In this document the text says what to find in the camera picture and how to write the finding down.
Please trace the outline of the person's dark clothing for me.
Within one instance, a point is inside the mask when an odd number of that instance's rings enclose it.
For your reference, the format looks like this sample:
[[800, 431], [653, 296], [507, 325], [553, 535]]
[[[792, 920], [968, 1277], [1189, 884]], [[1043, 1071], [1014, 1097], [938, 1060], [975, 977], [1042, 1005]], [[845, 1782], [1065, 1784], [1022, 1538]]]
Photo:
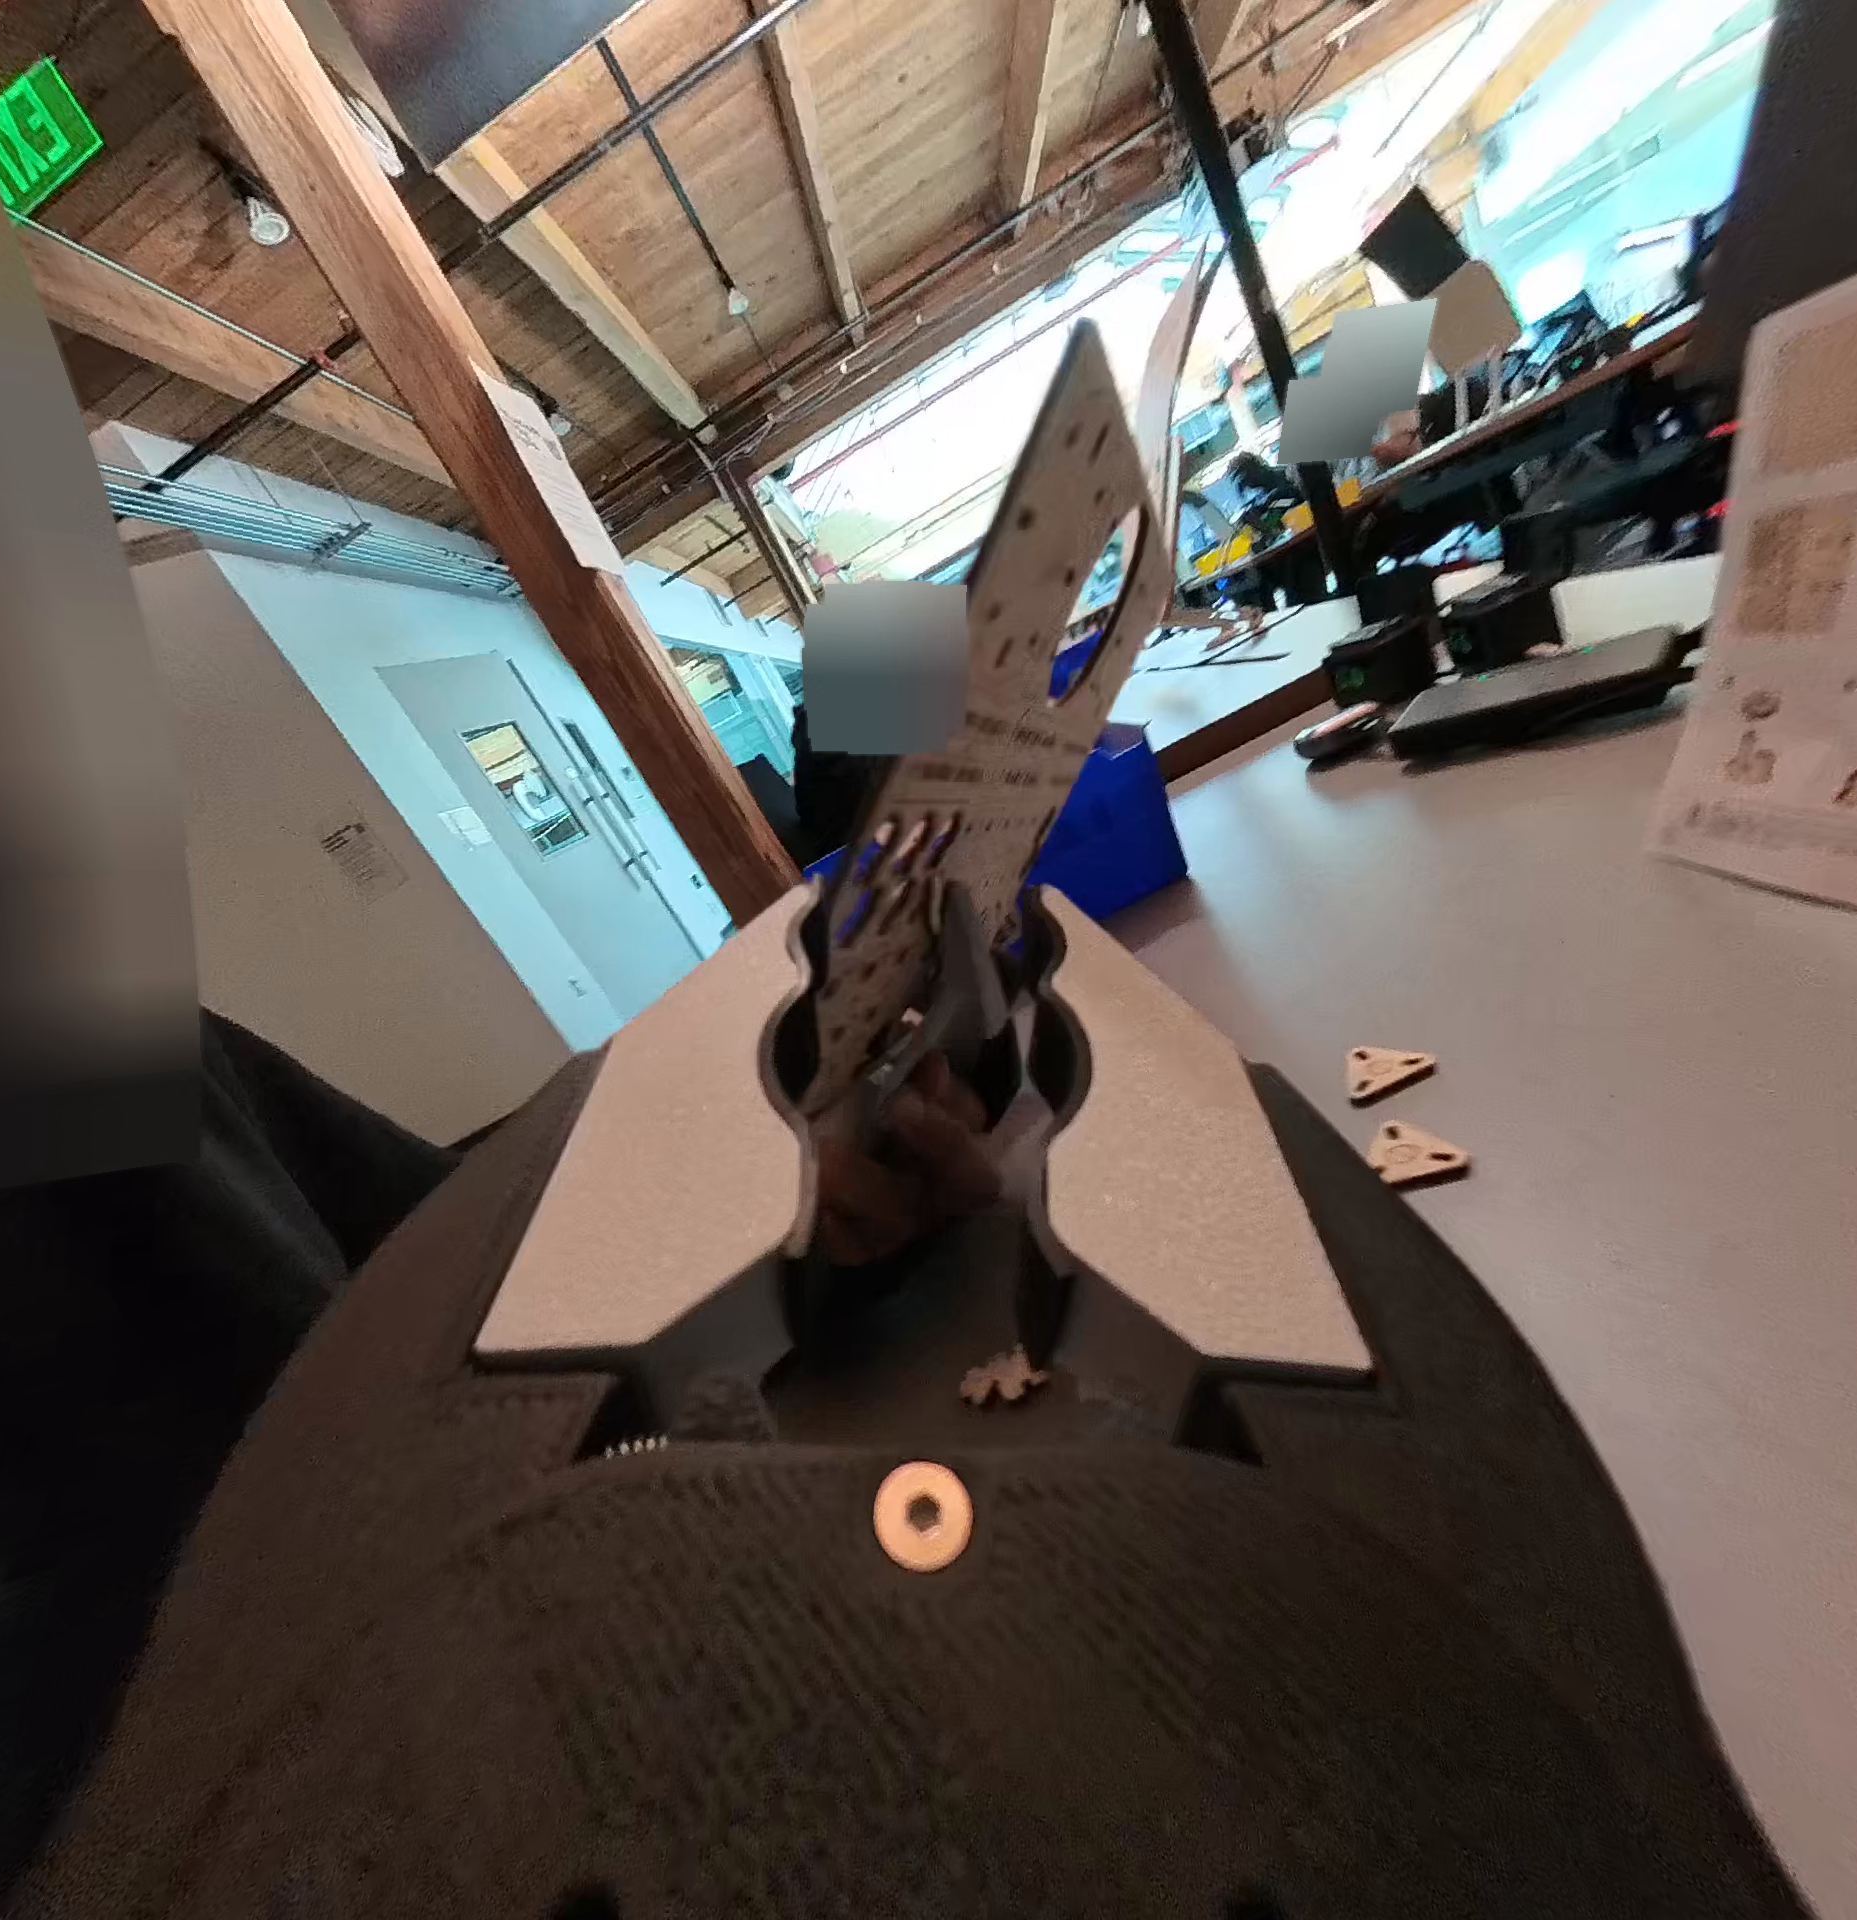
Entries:
[[467, 1149], [211, 1006], [200, 1064], [191, 1159], [0, 1192], [0, 1912], [255, 1410]]

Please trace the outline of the green exit sign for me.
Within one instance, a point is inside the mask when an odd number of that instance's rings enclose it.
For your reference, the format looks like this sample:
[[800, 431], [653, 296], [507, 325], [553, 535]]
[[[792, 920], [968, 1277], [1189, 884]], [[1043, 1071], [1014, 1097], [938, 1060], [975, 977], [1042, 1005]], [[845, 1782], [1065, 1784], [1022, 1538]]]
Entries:
[[0, 198], [13, 218], [50, 203], [105, 151], [105, 135], [53, 54], [0, 85]]

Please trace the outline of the printed instruction sheet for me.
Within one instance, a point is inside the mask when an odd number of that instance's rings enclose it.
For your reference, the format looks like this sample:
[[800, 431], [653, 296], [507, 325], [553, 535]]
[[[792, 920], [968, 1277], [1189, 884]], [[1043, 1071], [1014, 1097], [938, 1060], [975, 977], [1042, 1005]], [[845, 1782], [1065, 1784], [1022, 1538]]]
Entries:
[[1857, 274], [1757, 322], [1648, 851], [1857, 910]]

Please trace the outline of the black monitor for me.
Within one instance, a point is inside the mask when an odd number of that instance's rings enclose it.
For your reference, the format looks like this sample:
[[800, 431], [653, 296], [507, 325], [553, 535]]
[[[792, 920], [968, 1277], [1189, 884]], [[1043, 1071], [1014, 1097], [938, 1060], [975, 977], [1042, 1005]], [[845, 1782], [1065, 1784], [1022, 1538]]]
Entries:
[[1370, 220], [1356, 251], [1403, 301], [1432, 301], [1470, 262], [1461, 237], [1419, 182]]

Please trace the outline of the white paper notice on pillar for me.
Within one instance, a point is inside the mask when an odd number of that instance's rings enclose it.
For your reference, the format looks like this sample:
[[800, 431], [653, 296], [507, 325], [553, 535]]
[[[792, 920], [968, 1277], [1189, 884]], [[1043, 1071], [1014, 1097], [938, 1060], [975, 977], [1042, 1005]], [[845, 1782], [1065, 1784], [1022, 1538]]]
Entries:
[[548, 412], [531, 392], [517, 388], [507, 377], [483, 368], [476, 373], [568, 551], [582, 568], [622, 578], [627, 571], [626, 559], [583, 493]]

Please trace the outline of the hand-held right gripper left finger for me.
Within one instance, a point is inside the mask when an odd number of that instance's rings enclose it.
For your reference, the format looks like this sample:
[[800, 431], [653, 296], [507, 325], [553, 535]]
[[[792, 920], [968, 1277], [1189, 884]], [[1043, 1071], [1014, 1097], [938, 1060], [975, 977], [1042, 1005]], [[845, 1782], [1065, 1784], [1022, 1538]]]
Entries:
[[806, 1251], [818, 1171], [774, 1064], [814, 984], [800, 882], [627, 1020], [498, 1286], [476, 1357], [503, 1367], [659, 1354], [722, 1311], [784, 1332], [780, 1261]]

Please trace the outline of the thin wooden model panel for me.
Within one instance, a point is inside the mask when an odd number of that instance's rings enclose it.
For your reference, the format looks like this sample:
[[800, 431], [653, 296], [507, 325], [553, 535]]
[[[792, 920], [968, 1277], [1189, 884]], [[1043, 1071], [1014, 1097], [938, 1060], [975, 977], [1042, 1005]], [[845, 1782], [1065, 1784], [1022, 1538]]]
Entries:
[[1188, 272], [1172, 287], [1144, 358], [1135, 392], [1135, 446], [1146, 468], [1151, 510], [1162, 535], [1170, 533], [1181, 485], [1181, 450], [1173, 428], [1176, 396], [1211, 278], [1219, 272], [1219, 264], [1210, 262], [1208, 255], [1208, 242], [1199, 242]]

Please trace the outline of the black box with green light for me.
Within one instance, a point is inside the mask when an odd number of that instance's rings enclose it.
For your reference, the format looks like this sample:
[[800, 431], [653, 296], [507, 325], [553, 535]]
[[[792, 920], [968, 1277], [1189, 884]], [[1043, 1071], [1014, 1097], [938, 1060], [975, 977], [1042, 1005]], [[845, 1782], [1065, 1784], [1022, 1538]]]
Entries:
[[1368, 623], [1325, 652], [1336, 707], [1403, 707], [1438, 680], [1430, 615]]
[[1502, 576], [1454, 594], [1442, 612], [1442, 626], [1449, 663], [1460, 675], [1487, 674], [1563, 644], [1554, 588], [1534, 576]]

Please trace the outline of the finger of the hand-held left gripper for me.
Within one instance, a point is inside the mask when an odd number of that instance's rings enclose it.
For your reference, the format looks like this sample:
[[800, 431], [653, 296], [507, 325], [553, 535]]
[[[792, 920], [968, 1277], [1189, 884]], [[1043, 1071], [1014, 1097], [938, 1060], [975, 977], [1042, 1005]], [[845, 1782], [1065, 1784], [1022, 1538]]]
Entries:
[[940, 947], [929, 1001], [929, 1050], [941, 1058], [1018, 1058], [1012, 980], [968, 887], [941, 892]]

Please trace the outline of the blue plastic bin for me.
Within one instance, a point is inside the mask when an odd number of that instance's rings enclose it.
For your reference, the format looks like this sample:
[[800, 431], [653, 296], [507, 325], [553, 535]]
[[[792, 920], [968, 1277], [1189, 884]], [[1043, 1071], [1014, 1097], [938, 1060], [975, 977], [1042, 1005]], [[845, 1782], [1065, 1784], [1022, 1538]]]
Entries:
[[[843, 851], [802, 871], [830, 876]], [[1030, 886], [1053, 886], [1106, 920], [1188, 874], [1166, 780], [1144, 726], [1109, 725], [1049, 829]]]

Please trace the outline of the small wall notice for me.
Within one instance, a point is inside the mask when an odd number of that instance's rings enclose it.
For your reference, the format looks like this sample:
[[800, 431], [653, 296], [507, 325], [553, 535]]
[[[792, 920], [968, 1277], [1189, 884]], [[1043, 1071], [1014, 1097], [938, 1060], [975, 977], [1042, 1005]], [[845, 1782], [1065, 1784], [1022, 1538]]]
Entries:
[[398, 855], [364, 816], [339, 820], [320, 831], [319, 844], [363, 899], [388, 899], [409, 882]]

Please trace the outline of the wooden support pillar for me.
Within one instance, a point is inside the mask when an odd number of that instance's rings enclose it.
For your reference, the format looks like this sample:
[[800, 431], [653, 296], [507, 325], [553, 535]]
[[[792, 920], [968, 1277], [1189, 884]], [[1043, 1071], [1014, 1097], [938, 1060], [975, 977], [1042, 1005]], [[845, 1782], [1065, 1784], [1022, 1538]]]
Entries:
[[262, 164], [348, 318], [364, 334], [452, 483], [627, 749], [737, 928], [798, 884], [627, 584], [580, 564], [494, 407], [494, 353], [279, 2], [172, 2], [172, 35]]

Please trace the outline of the grey door with window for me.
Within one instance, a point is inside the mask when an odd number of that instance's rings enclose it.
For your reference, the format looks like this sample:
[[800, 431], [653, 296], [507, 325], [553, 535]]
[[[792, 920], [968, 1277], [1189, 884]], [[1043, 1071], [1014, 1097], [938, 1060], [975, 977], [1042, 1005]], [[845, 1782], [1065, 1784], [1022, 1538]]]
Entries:
[[505, 653], [383, 671], [536, 903], [631, 1015], [701, 960], [647, 846]]

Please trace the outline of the laser-cut wooden model sheet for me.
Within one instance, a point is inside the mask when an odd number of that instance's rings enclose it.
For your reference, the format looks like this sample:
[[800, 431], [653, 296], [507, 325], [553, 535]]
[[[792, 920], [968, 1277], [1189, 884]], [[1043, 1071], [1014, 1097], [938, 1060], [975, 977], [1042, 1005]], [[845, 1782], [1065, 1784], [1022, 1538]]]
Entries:
[[966, 578], [963, 720], [892, 765], [820, 882], [802, 1115], [845, 1100], [933, 980], [951, 887], [991, 947], [1018, 937], [1042, 844], [1173, 584], [1157, 493], [1102, 332], [1077, 322]]

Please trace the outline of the flat black laptop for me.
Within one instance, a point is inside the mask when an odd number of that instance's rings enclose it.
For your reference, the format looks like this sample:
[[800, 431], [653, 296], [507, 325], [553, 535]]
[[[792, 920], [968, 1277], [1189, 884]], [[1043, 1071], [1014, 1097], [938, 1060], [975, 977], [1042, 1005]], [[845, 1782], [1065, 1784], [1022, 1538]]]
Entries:
[[1660, 707], [1692, 680], [1707, 635], [1705, 624], [1651, 626], [1432, 684], [1392, 718], [1386, 751], [1427, 762], [1515, 749]]

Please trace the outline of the person's left hand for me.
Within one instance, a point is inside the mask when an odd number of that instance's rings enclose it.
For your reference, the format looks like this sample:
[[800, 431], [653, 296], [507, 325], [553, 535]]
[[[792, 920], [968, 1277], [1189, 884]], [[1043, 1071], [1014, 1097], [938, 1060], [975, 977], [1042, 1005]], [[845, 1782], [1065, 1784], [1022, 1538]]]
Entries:
[[874, 1266], [992, 1208], [1003, 1191], [989, 1111], [933, 1050], [893, 1090], [874, 1142], [818, 1139], [818, 1252], [834, 1266]]

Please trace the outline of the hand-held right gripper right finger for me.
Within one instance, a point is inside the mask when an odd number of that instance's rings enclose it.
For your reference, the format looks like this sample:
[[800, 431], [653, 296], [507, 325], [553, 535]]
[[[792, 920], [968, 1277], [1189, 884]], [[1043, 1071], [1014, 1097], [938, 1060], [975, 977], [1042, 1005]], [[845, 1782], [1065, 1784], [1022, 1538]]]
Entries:
[[1042, 1203], [1060, 1255], [1203, 1361], [1370, 1374], [1234, 1043], [1056, 887], [1030, 910], [1055, 946], [1036, 1005], [1077, 1050]]

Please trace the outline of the loose wooden pieces on table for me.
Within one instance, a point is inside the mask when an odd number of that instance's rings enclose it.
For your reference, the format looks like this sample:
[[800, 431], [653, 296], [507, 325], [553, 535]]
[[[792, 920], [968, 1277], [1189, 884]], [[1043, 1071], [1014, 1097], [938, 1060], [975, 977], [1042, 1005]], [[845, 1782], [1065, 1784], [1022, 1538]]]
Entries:
[[1170, 609], [1135, 661], [1137, 675], [1173, 674], [1204, 665], [1250, 665], [1284, 657], [1292, 639], [1278, 639], [1299, 609]]

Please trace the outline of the black metal pole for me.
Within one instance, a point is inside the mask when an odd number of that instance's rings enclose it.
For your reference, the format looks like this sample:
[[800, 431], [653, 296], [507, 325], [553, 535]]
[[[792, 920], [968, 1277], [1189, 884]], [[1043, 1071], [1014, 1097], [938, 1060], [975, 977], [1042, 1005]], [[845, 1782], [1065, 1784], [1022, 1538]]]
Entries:
[[[1166, 73], [1170, 105], [1196, 157], [1210, 206], [1227, 241], [1227, 254], [1271, 392], [1278, 411], [1284, 412], [1297, 375], [1296, 358], [1241, 198], [1227, 129], [1210, 88], [1196, 28], [1182, 2], [1149, 2], [1148, 12]], [[1336, 480], [1322, 461], [1303, 461], [1297, 480], [1305, 504], [1311, 508], [1311, 529], [1325, 565], [1325, 582], [1351, 589], [1354, 564]]]

